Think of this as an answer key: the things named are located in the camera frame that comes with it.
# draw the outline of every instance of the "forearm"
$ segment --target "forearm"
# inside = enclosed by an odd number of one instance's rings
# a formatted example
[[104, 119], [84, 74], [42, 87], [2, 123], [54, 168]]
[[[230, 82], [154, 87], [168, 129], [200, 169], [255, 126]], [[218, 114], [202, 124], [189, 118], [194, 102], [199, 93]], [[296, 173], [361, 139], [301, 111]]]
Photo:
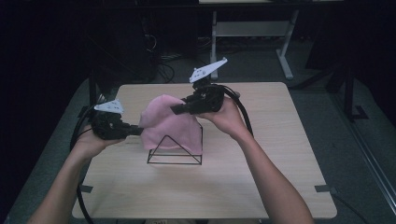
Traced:
[[249, 133], [234, 138], [242, 148], [262, 203], [274, 223], [313, 223], [303, 198]]
[[69, 156], [28, 223], [68, 223], [84, 162]]

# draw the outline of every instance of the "table top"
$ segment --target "table top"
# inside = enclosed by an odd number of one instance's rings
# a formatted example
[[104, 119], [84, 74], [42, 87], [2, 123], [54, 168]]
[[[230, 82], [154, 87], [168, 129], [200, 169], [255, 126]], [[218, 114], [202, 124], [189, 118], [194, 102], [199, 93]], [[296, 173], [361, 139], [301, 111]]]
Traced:
[[[227, 83], [241, 93], [256, 140], [303, 196], [313, 217], [331, 218], [336, 208], [289, 91], [283, 83]], [[191, 95], [191, 84], [121, 86], [122, 120], [137, 124], [149, 102], [162, 94]], [[91, 217], [266, 218], [268, 217], [240, 147], [211, 122], [204, 128], [202, 165], [147, 164], [139, 136], [108, 147], [92, 160], [83, 192]], [[78, 203], [74, 217], [83, 217]]]

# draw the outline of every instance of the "pink cloth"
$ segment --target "pink cloth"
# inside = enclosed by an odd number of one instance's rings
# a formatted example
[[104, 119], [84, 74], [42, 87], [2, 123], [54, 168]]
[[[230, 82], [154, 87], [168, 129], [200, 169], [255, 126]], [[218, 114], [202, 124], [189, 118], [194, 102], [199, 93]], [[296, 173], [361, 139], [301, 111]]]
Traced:
[[[171, 136], [192, 155], [202, 155], [202, 131], [196, 117], [185, 113], [175, 115], [170, 106], [184, 104], [180, 99], [161, 95], [153, 99], [142, 112], [139, 127], [145, 149], [154, 149], [165, 135]], [[161, 149], [180, 148], [172, 139], [166, 137]]]

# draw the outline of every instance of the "floor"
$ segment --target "floor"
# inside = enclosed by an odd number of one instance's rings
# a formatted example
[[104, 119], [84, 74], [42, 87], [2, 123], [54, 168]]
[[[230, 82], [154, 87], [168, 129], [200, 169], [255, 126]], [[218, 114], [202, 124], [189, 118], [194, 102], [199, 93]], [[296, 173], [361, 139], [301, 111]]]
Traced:
[[[287, 53], [293, 80], [286, 80], [276, 57], [276, 48], [282, 39], [237, 39], [224, 42], [219, 48], [218, 58], [228, 62], [219, 70], [218, 82], [284, 82], [293, 86], [312, 77], [318, 71], [305, 69], [312, 43], [293, 41]], [[171, 69], [164, 67], [167, 78], [158, 75], [153, 83], [165, 81], [186, 83], [194, 67], [209, 63], [209, 53], [204, 51], [196, 59], [178, 58], [167, 60]], [[328, 186], [336, 190], [334, 202], [338, 214], [332, 219], [316, 220], [317, 223], [396, 223], [383, 192], [377, 185], [364, 159], [360, 144], [351, 132], [350, 123], [339, 109], [343, 101], [343, 90], [329, 94], [325, 91], [325, 77], [313, 85], [298, 91], [290, 91], [306, 134], [317, 157], [319, 167]], [[40, 160], [15, 202], [7, 223], [24, 223], [39, 205], [64, 159], [79, 110], [89, 103], [88, 82], [81, 84], [70, 101], [63, 117], [49, 140]], [[355, 81], [354, 105], [361, 105], [369, 119], [356, 120], [356, 128], [375, 158], [381, 164], [389, 182], [396, 185], [396, 130], [376, 106], [369, 90]], [[141, 223], [142, 220], [97, 219], [95, 223]], [[85, 223], [71, 218], [70, 223]]]

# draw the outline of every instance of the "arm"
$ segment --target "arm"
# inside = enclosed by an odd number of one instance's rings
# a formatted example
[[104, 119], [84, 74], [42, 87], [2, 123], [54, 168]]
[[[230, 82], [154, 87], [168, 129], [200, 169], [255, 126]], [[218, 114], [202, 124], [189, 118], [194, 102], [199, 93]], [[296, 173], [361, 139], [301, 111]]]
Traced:
[[303, 198], [250, 134], [233, 100], [225, 98], [219, 112], [199, 117], [212, 121], [242, 148], [262, 203], [274, 223], [314, 223]]
[[28, 223], [68, 223], [76, 198], [79, 173], [83, 165], [107, 146], [119, 141], [104, 141], [96, 137], [92, 131], [82, 134], [52, 183], [44, 201], [29, 218]]

